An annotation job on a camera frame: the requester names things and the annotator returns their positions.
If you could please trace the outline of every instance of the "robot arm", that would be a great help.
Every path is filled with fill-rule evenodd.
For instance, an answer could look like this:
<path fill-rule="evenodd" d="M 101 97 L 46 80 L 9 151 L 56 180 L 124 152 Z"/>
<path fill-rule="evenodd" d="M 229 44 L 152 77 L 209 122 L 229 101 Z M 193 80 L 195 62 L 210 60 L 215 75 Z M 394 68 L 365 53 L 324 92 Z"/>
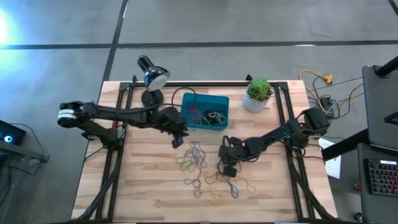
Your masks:
<path fill-rule="evenodd" d="M 104 147 L 120 146 L 121 135 L 116 128 L 106 129 L 92 119 L 107 119 L 127 122 L 137 128 L 154 128 L 160 132 L 173 135 L 172 146 L 177 148 L 183 144 L 183 137 L 188 136 L 185 118 L 174 107 L 159 111 L 158 107 L 133 108 L 130 110 L 116 109 L 108 106 L 98 106 L 94 103 L 73 101 L 61 103 L 58 114 L 58 124 L 64 128 L 80 128 L 84 130 L 83 137 L 91 139 L 98 137 Z"/>
<path fill-rule="evenodd" d="M 304 115 L 304 123 L 299 123 L 298 118 Z M 318 108 L 303 111 L 297 118 L 288 121 L 285 125 L 261 136 L 240 140 L 235 137 L 223 138 L 218 156 L 225 165 L 223 175 L 236 176 L 233 167 L 237 162 L 255 162 L 268 146 L 277 141 L 289 139 L 287 142 L 292 147 L 303 148 L 308 144 L 311 135 L 323 135 L 329 127 L 323 113 Z"/>

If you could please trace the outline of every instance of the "lamp head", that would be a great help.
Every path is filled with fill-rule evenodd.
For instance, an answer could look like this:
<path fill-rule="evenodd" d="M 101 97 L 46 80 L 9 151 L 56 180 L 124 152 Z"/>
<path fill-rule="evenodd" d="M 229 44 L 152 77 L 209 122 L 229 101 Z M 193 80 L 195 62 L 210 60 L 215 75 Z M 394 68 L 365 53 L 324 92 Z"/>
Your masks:
<path fill-rule="evenodd" d="M 138 57 L 137 63 L 144 72 L 144 83 L 148 91 L 162 88 L 170 77 L 169 71 L 155 66 L 145 55 Z"/>

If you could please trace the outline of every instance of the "wooden table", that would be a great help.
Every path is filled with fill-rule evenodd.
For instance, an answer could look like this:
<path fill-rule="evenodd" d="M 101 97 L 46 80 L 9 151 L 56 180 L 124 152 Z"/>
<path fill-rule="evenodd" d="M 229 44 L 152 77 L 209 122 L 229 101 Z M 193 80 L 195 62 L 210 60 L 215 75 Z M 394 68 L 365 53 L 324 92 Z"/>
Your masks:
<path fill-rule="evenodd" d="M 302 81 L 287 81 L 294 114 L 297 116 L 309 107 L 307 94 Z M 120 82 L 105 82 L 99 100 L 100 105 L 116 106 Z M 175 87 L 164 87 L 162 92 L 165 103 L 169 103 Z M 266 109 L 260 113 L 250 113 L 243 107 L 244 87 L 198 87 L 197 93 L 223 95 L 229 97 L 229 124 L 225 131 L 189 130 L 190 135 L 184 138 L 184 145 L 173 149 L 172 138 L 154 129 L 137 129 L 128 127 L 124 147 L 123 163 L 115 204 L 114 222 L 272 222 L 296 221 L 292 188 L 289 179 L 287 159 L 284 146 L 280 143 L 268 147 L 259 160 L 254 163 L 242 163 L 238 177 L 247 178 L 257 188 L 250 194 L 243 180 L 233 181 L 239 189 L 239 198 L 233 199 L 227 192 L 225 200 L 215 207 L 211 206 L 209 193 L 195 198 L 192 185 L 185 185 L 183 179 L 192 178 L 197 172 L 180 171 L 175 159 L 189 149 L 190 141 L 200 142 L 206 152 L 207 175 L 216 171 L 219 161 L 218 149 L 222 136 L 236 136 L 245 139 L 251 136 L 262 136 L 280 126 L 275 97 L 268 102 Z M 142 107 L 141 94 L 144 88 L 134 88 L 132 107 Z M 175 96 L 175 103 L 180 103 L 182 96 L 189 90 L 181 90 Z M 96 120 L 104 127 L 111 127 L 111 121 Z M 87 154 L 101 147 L 99 141 L 89 144 Z M 308 147 L 307 156 L 322 154 L 318 147 Z M 101 185 L 106 150 L 89 158 L 81 173 L 80 184 L 76 194 L 72 218 L 83 213 L 98 193 Z M 337 216 L 331 194 L 328 177 L 322 160 L 305 158 L 310 188 L 320 203 L 333 216 Z M 229 190 L 229 185 L 219 183 L 216 192 Z M 300 198 L 305 217 L 307 209 L 304 196 Z"/>

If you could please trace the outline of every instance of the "succulent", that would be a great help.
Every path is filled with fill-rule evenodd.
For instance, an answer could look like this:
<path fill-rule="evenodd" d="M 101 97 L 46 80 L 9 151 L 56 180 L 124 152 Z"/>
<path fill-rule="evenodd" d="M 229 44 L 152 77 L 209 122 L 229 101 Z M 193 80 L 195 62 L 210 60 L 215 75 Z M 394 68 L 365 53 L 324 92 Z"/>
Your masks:
<path fill-rule="evenodd" d="M 250 98 L 256 101 L 267 100 L 272 94 L 271 84 L 266 78 L 253 78 L 248 89 Z"/>

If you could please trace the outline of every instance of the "keyboard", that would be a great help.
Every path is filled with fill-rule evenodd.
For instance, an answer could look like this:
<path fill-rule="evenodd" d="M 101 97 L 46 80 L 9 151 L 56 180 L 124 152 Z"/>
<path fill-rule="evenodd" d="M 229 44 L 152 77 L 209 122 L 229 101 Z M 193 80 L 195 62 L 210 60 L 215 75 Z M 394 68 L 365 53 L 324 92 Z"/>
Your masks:
<path fill-rule="evenodd" d="M 371 194 L 398 197 L 398 162 L 369 159 Z"/>

